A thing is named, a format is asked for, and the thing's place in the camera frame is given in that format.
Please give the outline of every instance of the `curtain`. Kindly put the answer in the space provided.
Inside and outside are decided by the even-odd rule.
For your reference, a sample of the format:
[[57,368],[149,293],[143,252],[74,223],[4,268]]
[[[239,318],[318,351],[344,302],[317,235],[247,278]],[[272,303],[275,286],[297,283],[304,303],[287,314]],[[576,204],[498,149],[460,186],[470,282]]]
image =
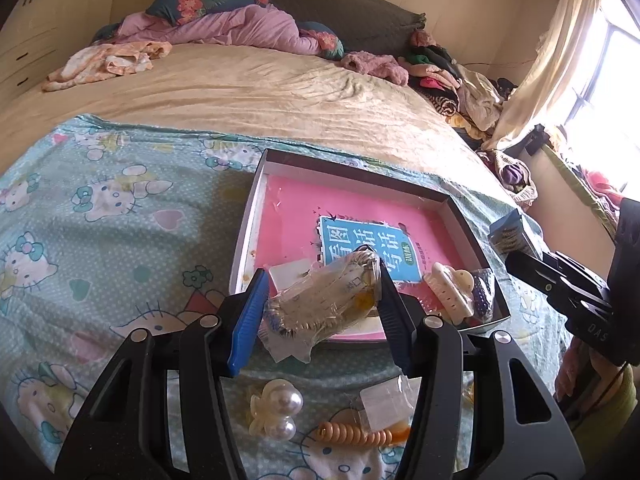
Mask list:
[[538,56],[522,84],[505,102],[483,150],[504,149],[544,121],[548,109],[568,89],[600,0],[560,0]]

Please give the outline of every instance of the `beige bed sheet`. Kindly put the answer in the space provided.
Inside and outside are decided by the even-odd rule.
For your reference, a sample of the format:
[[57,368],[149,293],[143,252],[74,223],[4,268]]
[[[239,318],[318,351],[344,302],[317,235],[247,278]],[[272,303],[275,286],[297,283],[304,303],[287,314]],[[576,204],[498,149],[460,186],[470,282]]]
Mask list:
[[0,114],[0,173],[56,124],[81,113],[301,140],[435,173],[511,201],[417,93],[318,57],[182,44],[147,72],[51,93],[33,88]]

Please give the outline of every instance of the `large white pearl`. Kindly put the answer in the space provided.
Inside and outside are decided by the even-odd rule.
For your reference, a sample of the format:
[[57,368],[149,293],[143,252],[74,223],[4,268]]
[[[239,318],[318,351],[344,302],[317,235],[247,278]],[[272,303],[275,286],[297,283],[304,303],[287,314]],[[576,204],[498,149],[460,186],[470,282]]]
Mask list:
[[291,416],[302,409],[302,394],[292,384],[283,384],[270,391],[268,409],[274,415]]
[[264,432],[273,440],[291,440],[296,434],[296,425],[286,416],[280,420],[269,421],[264,425]]

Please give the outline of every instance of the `window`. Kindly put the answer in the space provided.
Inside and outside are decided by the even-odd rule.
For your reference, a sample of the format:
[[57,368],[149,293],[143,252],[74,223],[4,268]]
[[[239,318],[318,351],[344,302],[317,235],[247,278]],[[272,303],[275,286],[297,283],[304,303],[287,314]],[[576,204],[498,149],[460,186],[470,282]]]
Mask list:
[[620,0],[602,0],[572,90],[554,109],[575,162],[640,200],[640,30]]

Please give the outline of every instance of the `headboard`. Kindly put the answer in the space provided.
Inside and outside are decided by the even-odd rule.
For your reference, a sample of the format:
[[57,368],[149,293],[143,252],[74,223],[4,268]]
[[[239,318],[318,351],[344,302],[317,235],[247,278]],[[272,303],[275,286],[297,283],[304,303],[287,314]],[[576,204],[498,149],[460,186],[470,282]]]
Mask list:
[[408,40],[424,28],[424,14],[415,14],[385,0],[271,0],[302,22],[319,22],[334,31],[345,50],[404,56]]

